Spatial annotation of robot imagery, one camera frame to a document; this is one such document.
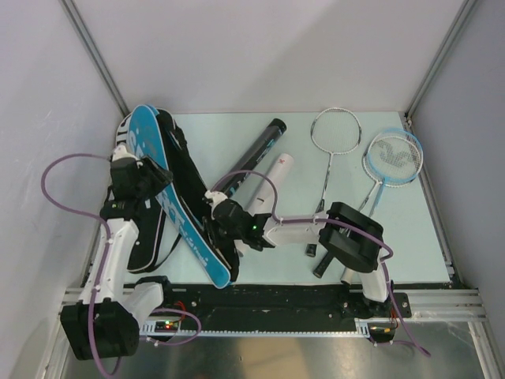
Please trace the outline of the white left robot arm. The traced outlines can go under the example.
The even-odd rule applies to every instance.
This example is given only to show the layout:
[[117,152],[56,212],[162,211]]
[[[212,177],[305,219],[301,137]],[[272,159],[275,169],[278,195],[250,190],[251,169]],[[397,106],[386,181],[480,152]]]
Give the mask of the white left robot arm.
[[106,221],[99,240],[99,263],[73,305],[64,306],[60,320],[79,360],[133,355],[140,328],[154,311],[168,314],[174,294],[160,276],[141,280],[129,296],[123,295],[129,257],[139,236],[138,208],[172,181],[172,174],[148,156],[113,159],[112,191],[100,215]]

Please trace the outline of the white shuttlecock tube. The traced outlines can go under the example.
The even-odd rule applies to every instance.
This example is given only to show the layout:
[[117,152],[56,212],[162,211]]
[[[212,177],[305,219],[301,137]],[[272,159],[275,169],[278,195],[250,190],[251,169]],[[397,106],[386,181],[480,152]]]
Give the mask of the white shuttlecock tube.
[[247,227],[252,227],[252,220],[257,214],[271,213],[275,191],[271,184],[277,190],[289,174],[294,165],[294,158],[287,153],[280,154],[271,164],[264,177],[260,176],[260,184],[257,186],[247,207],[245,208],[245,221]]

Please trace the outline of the black shuttlecock tube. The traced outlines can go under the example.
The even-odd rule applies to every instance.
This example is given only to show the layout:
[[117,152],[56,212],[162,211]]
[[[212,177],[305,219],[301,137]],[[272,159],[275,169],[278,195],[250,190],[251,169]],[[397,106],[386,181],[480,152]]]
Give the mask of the black shuttlecock tube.
[[[273,118],[268,126],[261,132],[257,139],[248,147],[246,152],[230,169],[231,172],[254,170],[257,164],[267,155],[276,141],[287,131],[286,123]],[[217,190],[225,193],[228,197],[233,195],[248,178],[248,173],[233,174],[221,183]]]

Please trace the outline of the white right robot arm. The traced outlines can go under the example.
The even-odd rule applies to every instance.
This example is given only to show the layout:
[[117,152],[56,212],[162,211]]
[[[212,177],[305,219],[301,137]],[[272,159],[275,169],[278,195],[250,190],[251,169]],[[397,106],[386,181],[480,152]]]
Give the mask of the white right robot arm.
[[249,214],[224,193],[208,191],[205,200],[219,236],[261,251],[289,244],[316,244],[361,280],[366,310],[381,317],[393,306],[387,276],[380,267],[383,227],[358,210],[335,202],[312,216],[279,217],[273,212]]

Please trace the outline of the blue sport racket cover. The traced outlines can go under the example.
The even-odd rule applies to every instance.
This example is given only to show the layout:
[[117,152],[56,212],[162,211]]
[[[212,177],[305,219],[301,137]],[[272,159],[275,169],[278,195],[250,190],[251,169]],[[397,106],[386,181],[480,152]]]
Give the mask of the blue sport racket cover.
[[173,174],[172,183],[156,200],[214,286],[227,287],[236,278],[237,256],[233,247],[222,255],[204,232],[204,218],[210,217],[203,201],[207,187],[189,156],[181,128],[169,112],[139,105],[129,119],[128,145],[138,157],[147,155]]

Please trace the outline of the blue racket white grip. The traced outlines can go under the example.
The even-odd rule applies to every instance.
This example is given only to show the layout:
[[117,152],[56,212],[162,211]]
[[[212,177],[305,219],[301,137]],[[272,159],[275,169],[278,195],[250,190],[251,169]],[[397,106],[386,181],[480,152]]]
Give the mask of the blue racket white grip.
[[424,153],[419,140],[404,129],[390,128],[377,134],[362,157],[365,173],[375,182],[358,210],[361,211],[378,188],[369,217],[380,202],[385,187],[402,187],[420,173]]

